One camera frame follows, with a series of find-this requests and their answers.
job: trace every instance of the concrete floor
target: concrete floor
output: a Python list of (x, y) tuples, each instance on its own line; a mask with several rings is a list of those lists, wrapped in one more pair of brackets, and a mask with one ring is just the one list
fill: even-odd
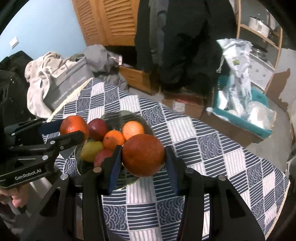
[[(160, 93), (150, 96), (133, 88), (130, 88), (129, 92), (157, 102), (161, 102), (164, 98)], [(269, 99), (268, 104), (270, 109), (276, 111), (276, 121), (273, 127), (273, 134), (259, 144), (252, 143), (247, 147), (247, 149), (258, 157), (265, 158), (270, 161), (279, 170), (285, 172), (288, 157), (291, 153), (291, 124), (287, 113), (284, 112), (277, 104)]]

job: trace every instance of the light switch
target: light switch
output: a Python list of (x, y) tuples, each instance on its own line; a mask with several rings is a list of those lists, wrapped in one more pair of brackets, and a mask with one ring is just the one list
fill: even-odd
[(17, 37), (15, 36), (9, 43), (10, 43), (11, 48), (14, 48), (15, 46), (17, 46), (17, 44), (19, 42), (18, 42)]

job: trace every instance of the silver screw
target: silver screw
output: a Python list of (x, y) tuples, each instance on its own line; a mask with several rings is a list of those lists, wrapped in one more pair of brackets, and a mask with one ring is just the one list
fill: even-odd
[(99, 172), (101, 172), (102, 171), (102, 168), (100, 168), (100, 167), (95, 167), (94, 168), (94, 172), (95, 173), (99, 173)]
[(219, 178), (220, 181), (225, 181), (226, 180), (226, 177), (224, 175), (219, 175), (218, 178)]
[(66, 180), (68, 177), (69, 177), (69, 175), (67, 173), (64, 173), (61, 175), (62, 180)]
[(187, 173), (193, 173), (193, 172), (194, 172), (194, 169), (192, 169), (191, 167), (187, 167), (187, 168), (185, 169), (185, 171), (186, 171)]

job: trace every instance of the human hand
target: human hand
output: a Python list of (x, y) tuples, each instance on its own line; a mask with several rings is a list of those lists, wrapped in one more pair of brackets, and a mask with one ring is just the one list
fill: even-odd
[(21, 187), (13, 188), (10, 190), (4, 190), (0, 188), (0, 202), (6, 204), (9, 200), (8, 197), (11, 196), (13, 199), (12, 204), (16, 208), (25, 206), (29, 198), (28, 185), (29, 184), (25, 184)]

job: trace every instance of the patchwork tablecloth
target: patchwork tablecloth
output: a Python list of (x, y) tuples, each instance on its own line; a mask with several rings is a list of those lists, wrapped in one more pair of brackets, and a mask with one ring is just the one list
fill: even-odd
[[(80, 115), (87, 122), (107, 112), (120, 110), (141, 115), (178, 157), (202, 175), (228, 177), (260, 224), (269, 234), (284, 203), (289, 180), (275, 166), (241, 147), (210, 126), (168, 107), (121, 91), (116, 86), (91, 79), (53, 120)], [(59, 133), (45, 136), (47, 140)], [(63, 173), (78, 175), (74, 153), (56, 163)], [(103, 197), (104, 217), (109, 229), (132, 241), (175, 240), (182, 216), (184, 198), (171, 190), (165, 167), (153, 177)], [(203, 238), (209, 234), (209, 196), (205, 195)]]

